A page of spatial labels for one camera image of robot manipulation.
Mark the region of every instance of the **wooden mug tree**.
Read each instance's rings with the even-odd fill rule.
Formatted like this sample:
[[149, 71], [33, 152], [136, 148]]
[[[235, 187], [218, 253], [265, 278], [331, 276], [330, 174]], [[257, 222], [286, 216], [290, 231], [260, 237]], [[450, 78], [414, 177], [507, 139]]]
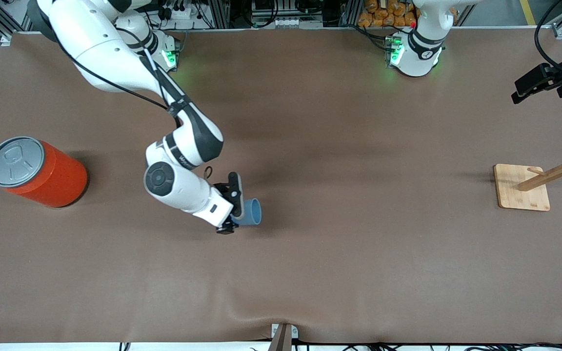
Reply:
[[562, 177], [562, 164], [546, 172], [539, 167], [497, 164], [493, 171], [500, 207], [549, 211], [546, 184]]

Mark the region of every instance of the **brown tabletop surface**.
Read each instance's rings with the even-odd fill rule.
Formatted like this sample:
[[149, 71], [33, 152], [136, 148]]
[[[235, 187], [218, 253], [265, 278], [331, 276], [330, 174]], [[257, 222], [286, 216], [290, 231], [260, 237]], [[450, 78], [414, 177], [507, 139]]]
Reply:
[[15, 35], [0, 142], [45, 140], [91, 183], [55, 210], [0, 189], [0, 342], [252, 340], [275, 322], [308, 342], [562, 342], [562, 179], [548, 213], [500, 209], [492, 180], [562, 163], [562, 99], [511, 102], [542, 61], [531, 29], [446, 44], [408, 78], [355, 31], [191, 34], [176, 79], [223, 131], [210, 181], [237, 171], [263, 206], [223, 236], [143, 188], [164, 111]]

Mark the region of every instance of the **light blue cylinder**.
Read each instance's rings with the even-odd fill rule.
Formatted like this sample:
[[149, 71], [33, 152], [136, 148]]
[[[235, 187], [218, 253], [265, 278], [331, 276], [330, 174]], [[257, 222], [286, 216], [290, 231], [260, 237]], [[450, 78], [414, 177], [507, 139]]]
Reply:
[[244, 212], [244, 217], [242, 219], [236, 219], [234, 216], [231, 216], [236, 224], [258, 225], [261, 223], [261, 205], [256, 198], [244, 200], [244, 208], [242, 211]]

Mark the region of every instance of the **red-orange canister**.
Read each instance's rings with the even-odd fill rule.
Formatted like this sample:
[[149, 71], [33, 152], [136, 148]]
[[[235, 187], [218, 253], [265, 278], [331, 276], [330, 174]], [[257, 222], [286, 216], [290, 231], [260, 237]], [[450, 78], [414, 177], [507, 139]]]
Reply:
[[0, 187], [49, 207], [71, 204], [88, 175], [75, 158], [42, 140], [20, 136], [0, 144]]

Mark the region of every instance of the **yellow tape strip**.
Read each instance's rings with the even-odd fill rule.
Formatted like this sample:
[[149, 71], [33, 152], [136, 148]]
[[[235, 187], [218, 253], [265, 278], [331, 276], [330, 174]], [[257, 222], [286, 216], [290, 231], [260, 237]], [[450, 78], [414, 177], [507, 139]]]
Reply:
[[528, 4], [528, 0], [520, 0], [520, 4], [522, 5], [522, 11], [524, 11], [524, 17], [526, 17], [526, 23], [528, 26], [535, 26], [535, 18], [533, 17], [533, 11], [530, 11], [530, 4]]

